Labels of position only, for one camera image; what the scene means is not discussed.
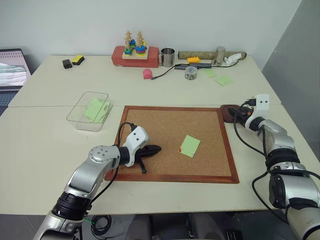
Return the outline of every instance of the small red object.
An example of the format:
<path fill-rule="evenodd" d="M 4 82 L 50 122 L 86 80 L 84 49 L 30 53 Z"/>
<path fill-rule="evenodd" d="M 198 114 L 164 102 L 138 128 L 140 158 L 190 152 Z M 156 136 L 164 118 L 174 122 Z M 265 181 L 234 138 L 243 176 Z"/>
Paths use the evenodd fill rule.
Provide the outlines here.
<path fill-rule="evenodd" d="M 147 59 L 122 59 L 124 46 L 116 46 L 112 54 L 112 63 L 122 67 L 158 68 L 159 48 L 150 46 Z"/>
<path fill-rule="evenodd" d="M 143 79 L 152 79 L 152 71 L 149 68 L 143 70 Z"/>

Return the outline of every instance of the gray floor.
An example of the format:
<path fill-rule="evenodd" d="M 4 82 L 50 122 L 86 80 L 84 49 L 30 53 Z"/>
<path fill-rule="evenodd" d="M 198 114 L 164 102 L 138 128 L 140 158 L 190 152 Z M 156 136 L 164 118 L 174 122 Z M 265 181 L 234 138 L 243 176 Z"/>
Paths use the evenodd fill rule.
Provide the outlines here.
<path fill-rule="evenodd" d="M 290 227 L 268 211 L 240 212 L 233 215 L 228 215 L 225 212 L 213 212 L 211 214 L 222 229 L 241 230 L 245 240 L 295 240 Z M 176 230 L 181 231 L 181 221 L 177 221 L 176 215 L 173 214 L 172 216 L 175 216 L 172 218 L 172 222 L 177 223 Z M 44 217 L 39 215 L 0 214 L 0 239 L 31 240 Z M 106 237 L 116 236 L 112 239 L 124 240 L 133 217 L 134 215 L 112 216 L 112 225 Z M 96 240 L 91 233 L 90 226 L 91 223 L 88 221 L 83 223 L 83 240 Z M 179 234 L 173 233 L 173 226 L 168 231 L 170 231 L 170 236 L 179 236 Z"/>

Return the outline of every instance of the wooden frame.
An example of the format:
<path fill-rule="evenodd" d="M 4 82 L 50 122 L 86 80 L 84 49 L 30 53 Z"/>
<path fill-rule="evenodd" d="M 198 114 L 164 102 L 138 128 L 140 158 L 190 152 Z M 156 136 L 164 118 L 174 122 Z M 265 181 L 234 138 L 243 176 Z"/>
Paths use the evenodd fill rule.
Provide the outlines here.
<path fill-rule="evenodd" d="M 172 174 L 136 174 L 136 173 L 121 173 L 119 171 L 116 180 L 118 181 L 151 181 L 151 182 L 190 182 L 190 183 L 228 183 L 238 184 L 239 178 L 237 169 L 231 152 L 225 123 L 222 112 L 219 108 L 207 107 L 162 107 L 162 106 L 125 106 L 121 118 L 121 122 L 126 121 L 129 110 L 161 110 L 161 111 L 199 111 L 199 112 L 216 112 L 218 123 L 221 130 L 221 135 L 224 144 L 224 150 L 227 157 L 231 176 L 214 176 L 214 175 L 172 175 Z M 115 144 L 118 142 L 118 136 L 115 139 Z M 106 174 L 105 179 L 110 180 L 113 174 Z"/>

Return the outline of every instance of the laptop screen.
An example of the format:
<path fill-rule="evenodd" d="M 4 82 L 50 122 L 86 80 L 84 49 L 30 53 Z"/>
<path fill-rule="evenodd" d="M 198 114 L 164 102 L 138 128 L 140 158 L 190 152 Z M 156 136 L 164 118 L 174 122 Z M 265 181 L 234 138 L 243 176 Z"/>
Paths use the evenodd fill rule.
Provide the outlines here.
<path fill-rule="evenodd" d="M 0 88 L 23 86 L 31 74 L 22 50 L 0 50 Z"/>

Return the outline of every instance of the laptop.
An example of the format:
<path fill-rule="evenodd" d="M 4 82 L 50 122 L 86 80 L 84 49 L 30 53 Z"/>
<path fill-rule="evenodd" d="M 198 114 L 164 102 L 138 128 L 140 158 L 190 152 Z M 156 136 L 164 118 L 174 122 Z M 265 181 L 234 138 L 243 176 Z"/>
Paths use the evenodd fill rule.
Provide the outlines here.
<path fill-rule="evenodd" d="M 0 49 L 0 115 L 30 77 L 20 48 Z"/>

